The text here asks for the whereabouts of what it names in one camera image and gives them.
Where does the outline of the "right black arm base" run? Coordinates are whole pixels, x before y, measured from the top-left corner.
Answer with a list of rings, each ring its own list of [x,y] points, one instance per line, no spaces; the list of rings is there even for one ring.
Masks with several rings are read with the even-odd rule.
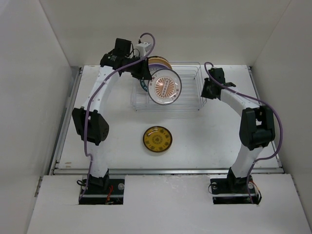
[[[261,192],[256,188],[252,181],[249,182],[247,190],[246,180],[239,183],[236,187],[230,184],[226,177],[210,177],[212,200],[214,205],[225,204],[255,204],[258,205],[262,200]]]

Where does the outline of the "white blue rimmed plate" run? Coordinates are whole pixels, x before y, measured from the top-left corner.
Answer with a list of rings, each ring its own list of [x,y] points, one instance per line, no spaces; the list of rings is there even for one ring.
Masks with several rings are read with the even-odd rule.
[[[139,79],[139,84],[141,88],[147,93],[148,92],[148,81]]]

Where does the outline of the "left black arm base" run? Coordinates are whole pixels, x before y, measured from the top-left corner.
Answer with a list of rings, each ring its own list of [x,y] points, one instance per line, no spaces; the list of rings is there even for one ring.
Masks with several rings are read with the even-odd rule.
[[[77,181],[77,184],[81,186],[78,196],[79,205],[123,205],[125,178],[109,179],[107,188],[97,187],[89,182],[86,192],[82,194],[85,181],[86,179]]]

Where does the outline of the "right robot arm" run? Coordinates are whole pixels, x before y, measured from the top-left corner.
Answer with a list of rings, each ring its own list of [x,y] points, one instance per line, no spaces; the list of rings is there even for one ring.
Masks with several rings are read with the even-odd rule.
[[[236,85],[225,81],[222,68],[205,68],[205,78],[201,96],[218,99],[229,105],[241,118],[239,139],[241,147],[234,164],[230,167],[226,187],[232,193],[248,190],[251,170],[260,153],[275,139],[275,110],[264,101],[240,93]]]

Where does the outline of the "white orange sunburst plate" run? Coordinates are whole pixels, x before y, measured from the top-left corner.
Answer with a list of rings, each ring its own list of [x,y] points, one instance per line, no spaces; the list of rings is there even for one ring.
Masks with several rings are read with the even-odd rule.
[[[170,105],[178,100],[182,91],[182,81],[174,70],[163,68],[152,74],[148,82],[150,99],[158,105]]]

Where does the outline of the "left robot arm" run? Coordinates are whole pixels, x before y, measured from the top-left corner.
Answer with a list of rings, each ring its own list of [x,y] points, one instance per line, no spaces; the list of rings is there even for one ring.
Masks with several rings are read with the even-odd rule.
[[[82,193],[94,189],[104,193],[109,188],[108,166],[103,152],[103,142],[109,133],[109,124],[104,119],[104,110],[112,87],[123,72],[139,80],[151,80],[148,56],[155,43],[138,42],[133,46],[126,39],[117,38],[115,47],[103,55],[96,82],[80,108],[74,108],[72,117],[77,134],[84,144],[84,152],[90,158],[87,178],[79,181]]]

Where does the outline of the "white wire dish rack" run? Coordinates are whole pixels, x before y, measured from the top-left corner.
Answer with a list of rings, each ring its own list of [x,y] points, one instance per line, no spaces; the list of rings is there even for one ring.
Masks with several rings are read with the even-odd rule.
[[[201,97],[203,78],[199,62],[169,62],[172,69],[180,76],[182,81],[181,95],[176,102],[170,105],[158,105],[153,102],[149,94],[140,86],[139,81],[133,82],[131,104],[137,111],[165,111],[169,113],[192,112],[199,110],[206,103]]]

